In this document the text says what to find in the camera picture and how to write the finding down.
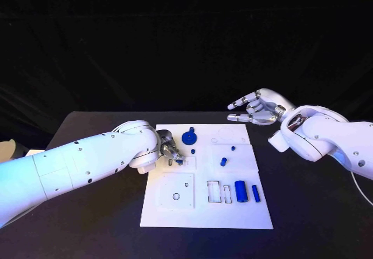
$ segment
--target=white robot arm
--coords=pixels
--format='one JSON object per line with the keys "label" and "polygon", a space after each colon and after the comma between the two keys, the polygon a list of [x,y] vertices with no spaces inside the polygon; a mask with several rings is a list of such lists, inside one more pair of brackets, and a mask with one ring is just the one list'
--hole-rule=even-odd
{"label": "white robot arm", "polygon": [[116,173],[126,165],[146,173],[159,156],[182,160],[170,131],[129,121],[112,132],[0,163],[0,227],[43,201]]}
{"label": "white robot arm", "polygon": [[236,100],[227,109],[247,103],[247,114],[230,114],[227,120],[280,128],[269,138],[279,152],[291,148],[306,160],[315,162],[331,155],[344,168],[373,180],[373,122],[348,122],[321,106],[298,108],[275,91],[262,88]]}

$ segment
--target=black table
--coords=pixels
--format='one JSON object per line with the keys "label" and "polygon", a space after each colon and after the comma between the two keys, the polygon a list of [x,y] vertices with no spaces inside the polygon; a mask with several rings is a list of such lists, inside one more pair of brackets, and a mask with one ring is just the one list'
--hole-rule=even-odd
{"label": "black table", "polygon": [[[73,112],[47,149],[128,120],[229,124],[229,112]],[[126,167],[46,201],[0,229],[0,258],[371,258],[373,207],[331,157],[267,143],[279,124],[247,124],[273,230],[139,227],[146,174]],[[373,199],[373,182],[357,176]]]}

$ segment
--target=black backdrop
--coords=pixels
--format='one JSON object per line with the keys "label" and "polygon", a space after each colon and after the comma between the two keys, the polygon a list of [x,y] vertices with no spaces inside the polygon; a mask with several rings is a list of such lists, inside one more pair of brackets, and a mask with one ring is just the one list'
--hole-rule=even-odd
{"label": "black backdrop", "polygon": [[1,3],[0,138],[44,148],[72,111],[224,111],[262,87],[373,120],[371,4],[216,2]]}

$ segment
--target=small blue part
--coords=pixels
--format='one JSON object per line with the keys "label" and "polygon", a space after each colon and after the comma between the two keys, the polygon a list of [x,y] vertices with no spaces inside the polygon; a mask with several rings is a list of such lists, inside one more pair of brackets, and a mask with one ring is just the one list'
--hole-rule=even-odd
{"label": "small blue part", "polygon": [[253,185],[253,186],[252,186],[252,192],[253,192],[255,202],[260,202],[260,198],[259,198],[259,193],[257,193],[256,185]]}
{"label": "small blue part", "polygon": [[226,163],[227,163],[227,159],[221,158],[220,166],[224,166]]}
{"label": "small blue part", "polygon": [[247,202],[247,192],[246,192],[246,186],[243,181],[234,182],[234,194],[237,196],[237,202]]}
{"label": "small blue part", "polygon": [[181,141],[185,145],[193,145],[195,143],[197,135],[193,127],[190,127],[188,131],[181,135]]}

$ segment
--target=robotic hand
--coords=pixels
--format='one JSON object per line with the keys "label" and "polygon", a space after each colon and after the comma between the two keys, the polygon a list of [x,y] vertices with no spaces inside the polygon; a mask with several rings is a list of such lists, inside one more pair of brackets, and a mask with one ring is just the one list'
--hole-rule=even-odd
{"label": "robotic hand", "polygon": [[0,228],[41,202],[116,173],[126,165],[146,173],[159,156],[182,160],[171,132],[128,121],[112,132],[0,163]]}
{"label": "robotic hand", "polygon": [[236,100],[227,109],[247,104],[247,114],[230,114],[227,120],[269,125],[280,122],[267,139],[279,152],[291,148],[315,162],[328,154],[344,168],[373,180],[373,123],[348,122],[321,106],[298,108],[275,91],[262,88]]}

